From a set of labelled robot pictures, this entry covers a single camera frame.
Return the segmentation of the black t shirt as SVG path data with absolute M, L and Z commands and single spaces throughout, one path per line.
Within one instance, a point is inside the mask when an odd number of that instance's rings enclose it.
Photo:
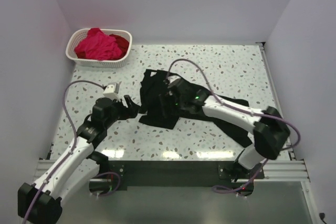
M 146 69 L 140 88 L 141 107 L 139 113 L 142 114 L 139 119 L 140 123 L 172 130 L 179 118 L 213 122 L 223 133 L 242 147 L 247 147 L 252 143 L 246 130 L 232 123 L 205 116 L 202 112 L 191 114 L 182 111 L 164 117 L 159 95 L 167 93 L 167 85 L 164 83 L 166 75 L 165 70 Z

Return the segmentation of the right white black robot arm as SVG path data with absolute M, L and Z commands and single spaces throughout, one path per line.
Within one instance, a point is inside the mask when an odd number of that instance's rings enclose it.
M 242 152 L 225 168 L 236 178 L 251 177 L 265 159 L 276 160 L 290 135 L 284 119 L 273 107 L 261 110 L 237 104 L 183 78 L 159 83 L 159 104 L 164 118 L 178 116 L 228 123 L 253 135 L 253 142 L 243 144 Z

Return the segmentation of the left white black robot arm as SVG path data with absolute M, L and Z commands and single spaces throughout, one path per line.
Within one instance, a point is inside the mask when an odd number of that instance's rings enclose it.
M 124 100 L 99 98 L 64 153 L 32 184 L 18 190 L 18 215 L 23 223 L 56 223 L 65 203 L 85 183 L 109 175 L 108 157 L 95 149 L 106 138 L 108 128 L 120 120 L 135 118 L 139 105 Z

